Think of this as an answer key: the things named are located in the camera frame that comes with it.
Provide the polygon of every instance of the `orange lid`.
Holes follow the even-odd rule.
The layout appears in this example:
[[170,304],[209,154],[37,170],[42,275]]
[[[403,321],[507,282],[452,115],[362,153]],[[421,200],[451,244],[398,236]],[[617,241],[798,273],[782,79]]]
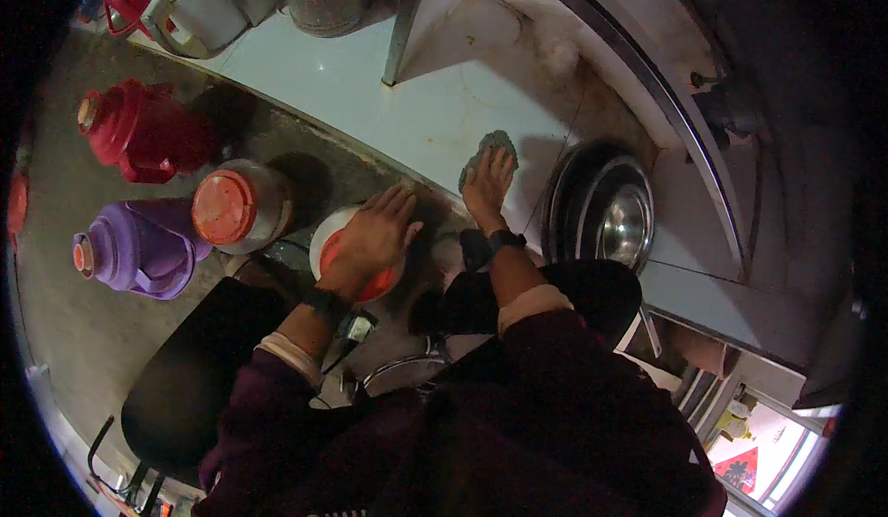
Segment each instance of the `orange lid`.
[[[337,230],[334,232],[324,243],[323,248],[321,248],[321,263],[319,265],[321,276],[324,275],[324,272],[327,271],[327,267],[330,266],[330,263],[333,262],[333,259],[336,258],[337,253],[339,253],[339,238],[342,236],[342,230]],[[398,269],[395,267],[386,268],[372,279],[367,284],[367,287],[361,291],[361,295],[358,296],[358,303],[363,303],[364,301],[375,300],[376,298],[383,295],[386,291],[392,288],[395,280],[398,278]]]
[[28,212],[28,177],[17,172],[12,177],[9,188],[9,204],[6,213],[6,230],[10,234],[18,234],[25,226],[25,214]]
[[74,268],[76,268],[84,278],[93,275],[93,244],[85,237],[74,244]]
[[247,178],[231,170],[216,170],[203,179],[194,194],[194,228],[209,244],[236,244],[256,222],[255,196]]

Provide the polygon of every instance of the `cleaning cloth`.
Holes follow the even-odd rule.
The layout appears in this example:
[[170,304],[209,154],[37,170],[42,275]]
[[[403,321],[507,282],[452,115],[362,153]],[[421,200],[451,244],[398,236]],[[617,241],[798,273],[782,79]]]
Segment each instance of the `cleaning cloth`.
[[469,159],[468,164],[462,168],[462,173],[459,175],[459,190],[463,190],[463,185],[465,184],[465,173],[468,172],[470,168],[474,168],[476,171],[478,170],[478,166],[481,164],[481,157],[484,155],[484,149],[493,148],[493,156],[496,155],[496,151],[499,150],[500,147],[505,147],[506,156],[512,155],[512,171],[515,172],[518,169],[518,153],[515,151],[515,146],[512,144],[512,140],[509,139],[509,134],[506,134],[503,130],[494,130],[490,134],[484,136],[481,140],[481,143],[478,144],[478,152],[472,155],[472,158]]

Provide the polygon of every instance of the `orange jar lid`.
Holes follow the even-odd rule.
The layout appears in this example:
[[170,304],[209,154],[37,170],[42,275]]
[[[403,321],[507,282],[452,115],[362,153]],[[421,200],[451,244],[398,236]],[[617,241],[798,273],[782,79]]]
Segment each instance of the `orange jar lid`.
[[191,220],[211,245],[236,244],[256,222],[256,192],[247,178],[231,170],[216,170],[194,194]]
[[[330,263],[333,262],[333,259],[336,257],[337,253],[339,253],[339,239],[342,236],[342,230],[337,230],[334,232],[324,243],[323,248],[321,248],[321,263],[319,264],[319,269],[321,271],[321,276],[327,272],[327,268],[330,266]],[[363,303],[365,301],[375,300],[376,298],[382,296],[389,289],[392,289],[395,281],[398,279],[398,269],[395,267],[386,268],[382,272],[378,273],[367,284],[367,287],[361,291],[361,295],[358,296],[358,303]]]

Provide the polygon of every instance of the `stainless steel pot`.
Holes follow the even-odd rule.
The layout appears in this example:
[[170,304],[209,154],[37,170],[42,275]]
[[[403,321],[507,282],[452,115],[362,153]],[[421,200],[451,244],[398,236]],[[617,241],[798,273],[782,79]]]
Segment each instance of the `stainless steel pot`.
[[562,158],[543,206],[543,256],[618,260],[636,272],[654,238],[650,182],[619,148],[591,144]]

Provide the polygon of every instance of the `white cuff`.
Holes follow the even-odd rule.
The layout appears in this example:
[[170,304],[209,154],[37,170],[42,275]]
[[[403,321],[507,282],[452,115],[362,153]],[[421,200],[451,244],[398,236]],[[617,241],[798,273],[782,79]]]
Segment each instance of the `white cuff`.
[[323,382],[321,367],[311,356],[305,353],[302,347],[294,344],[280,332],[272,332],[265,336],[255,348],[263,349],[273,356],[278,356],[288,367],[302,374],[314,388],[321,389],[321,383]]
[[573,309],[574,304],[566,295],[550,283],[541,283],[517,296],[509,305],[500,309],[498,335],[521,319],[534,314],[555,311],[557,309]]

